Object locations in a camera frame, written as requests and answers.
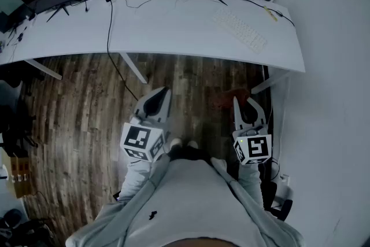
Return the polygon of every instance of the gray hoodie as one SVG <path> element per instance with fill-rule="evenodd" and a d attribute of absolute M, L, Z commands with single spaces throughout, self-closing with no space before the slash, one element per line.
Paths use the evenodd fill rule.
<path fill-rule="evenodd" d="M 227 174 L 221 160 L 212 158 L 211 162 L 257 225 L 267 247 L 305 246 L 301 234 L 287 223 L 277 220 L 269 212 L 264 211 L 243 186 Z M 162 159 L 153 166 L 149 180 L 132 199 L 105 205 L 93 223 L 84 226 L 67 239 L 66 247 L 124 246 L 127 229 L 155 192 L 168 165 L 169 157 L 163 155 Z"/>

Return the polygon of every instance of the sleeve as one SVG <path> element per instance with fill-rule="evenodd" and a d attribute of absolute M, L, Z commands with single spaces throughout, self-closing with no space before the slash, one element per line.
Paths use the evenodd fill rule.
<path fill-rule="evenodd" d="M 127 165 L 127 174 L 122 184 L 119 201 L 128 202 L 148 181 L 151 163 L 147 161 L 134 161 Z"/>
<path fill-rule="evenodd" d="M 239 166 L 239 184 L 246 190 L 252 199 L 263 208 L 261 179 L 258 165 L 240 165 Z"/>
<path fill-rule="evenodd" d="M 93 240 L 145 185 L 150 176 L 151 163 L 134 161 L 127 168 L 118 202 L 104 205 L 92 223 L 80 228 L 66 240 L 66 247 L 84 247 Z"/>

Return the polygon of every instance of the keyboard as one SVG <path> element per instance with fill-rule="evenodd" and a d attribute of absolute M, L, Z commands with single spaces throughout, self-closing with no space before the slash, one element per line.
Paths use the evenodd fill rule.
<path fill-rule="evenodd" d="M 259 54 L 267 45 L 267 40 L 256 30 L 236 17 L 229 9 L 221 8 L 213 16 L 213 21 L 238 38 L 252 51 Z"/>

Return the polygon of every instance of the black pants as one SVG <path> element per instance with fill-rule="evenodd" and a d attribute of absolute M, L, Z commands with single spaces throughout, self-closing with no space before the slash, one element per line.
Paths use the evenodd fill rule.
<path fill-rule="evenodd" d="M 209 164 L 211 167 L 213 167 L 210 161 L 210 155 L 208 154 L 208 152 L 202 149 L 192 148 L 191 146 L 182 148 L 179 145 L 175 145 L 171 149 L 171 151 L 168 153 L 168 156 L 170 158 L 170 161 L 180 160 L 180 159 L 185 159 L 185 160 L 190 160 L 190 161 L 203 160 L 207 164 Z"/>

